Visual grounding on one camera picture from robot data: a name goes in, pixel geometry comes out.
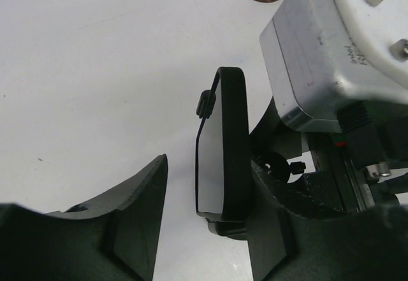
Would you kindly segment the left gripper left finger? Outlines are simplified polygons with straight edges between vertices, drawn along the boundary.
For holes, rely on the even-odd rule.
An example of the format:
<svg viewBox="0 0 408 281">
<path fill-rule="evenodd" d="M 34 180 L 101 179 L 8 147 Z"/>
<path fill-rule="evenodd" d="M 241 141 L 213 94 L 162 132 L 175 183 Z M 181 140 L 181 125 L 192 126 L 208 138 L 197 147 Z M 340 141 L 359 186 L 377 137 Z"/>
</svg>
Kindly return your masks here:
<svg viewBox="0 0 408 281">
<path fill-rule="evenodd" d="M 159 155 L 64 212 L 1 205 L 2 280 L 152 280 L 168 179 Z"/>
</svg>

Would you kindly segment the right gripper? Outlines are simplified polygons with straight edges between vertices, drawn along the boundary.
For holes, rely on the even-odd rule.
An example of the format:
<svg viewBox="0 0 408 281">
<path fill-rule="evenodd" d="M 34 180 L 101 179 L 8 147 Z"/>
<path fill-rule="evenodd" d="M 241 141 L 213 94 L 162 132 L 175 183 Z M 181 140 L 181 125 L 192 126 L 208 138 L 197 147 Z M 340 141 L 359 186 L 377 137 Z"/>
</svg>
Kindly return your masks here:
<svg viewBox="0 0 408 281">
<path fill-rule="evenodd" d="M 271 101 L 250 133 L 251 154 L 269 179 L 330 208 L 358 212 L 397 205 L 407 193 L 407 114 L 354 102 L 337 112 L 338 133 L 301 133 Z"/>
</svg>

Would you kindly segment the black phone stand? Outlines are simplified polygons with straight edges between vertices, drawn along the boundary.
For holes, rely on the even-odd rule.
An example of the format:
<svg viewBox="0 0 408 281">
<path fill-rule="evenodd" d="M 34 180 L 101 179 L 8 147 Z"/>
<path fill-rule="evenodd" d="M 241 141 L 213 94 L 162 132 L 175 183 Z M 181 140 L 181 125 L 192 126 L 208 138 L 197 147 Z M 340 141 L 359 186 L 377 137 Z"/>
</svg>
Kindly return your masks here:
<svg viewBox="0 0 408 281">
<path fill-rule="evenodd" d="M 246 93 L 218 87 L 210 96 L 212 114 L 196 138 L 196 213 L 210 232 L 243 240 L 252 199 Z"/>
</svg>

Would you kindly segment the black phone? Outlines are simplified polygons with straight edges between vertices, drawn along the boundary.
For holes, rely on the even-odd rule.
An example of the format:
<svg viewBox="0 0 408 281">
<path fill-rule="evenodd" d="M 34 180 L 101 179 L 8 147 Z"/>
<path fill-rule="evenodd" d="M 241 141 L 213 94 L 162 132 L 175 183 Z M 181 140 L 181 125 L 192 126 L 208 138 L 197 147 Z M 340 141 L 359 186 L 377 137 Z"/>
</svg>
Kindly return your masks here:
<svg viewBox="0 0 408 281">
<path fill-rule="evenodd" d="M 246 219 L 252 196 L 251 146 L 244 72 L 217 69 L 199 98 L 195 144 L 195 209 L 212 222 Z"/>
</svg>

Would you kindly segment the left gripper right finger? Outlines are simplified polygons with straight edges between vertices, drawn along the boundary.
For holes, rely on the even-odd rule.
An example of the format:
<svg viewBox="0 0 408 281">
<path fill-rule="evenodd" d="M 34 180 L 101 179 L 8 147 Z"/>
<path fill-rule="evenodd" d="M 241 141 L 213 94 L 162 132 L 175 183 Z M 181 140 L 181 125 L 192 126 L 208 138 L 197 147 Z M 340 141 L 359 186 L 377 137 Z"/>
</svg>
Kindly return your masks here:
<svg viewBox="0 0 408 281">
<path fill-rule="evenodd" d="M 255 280 L 406 280 L 407 207 L 334 210 L 252 165 L 245 223 Z"/>
</svg>

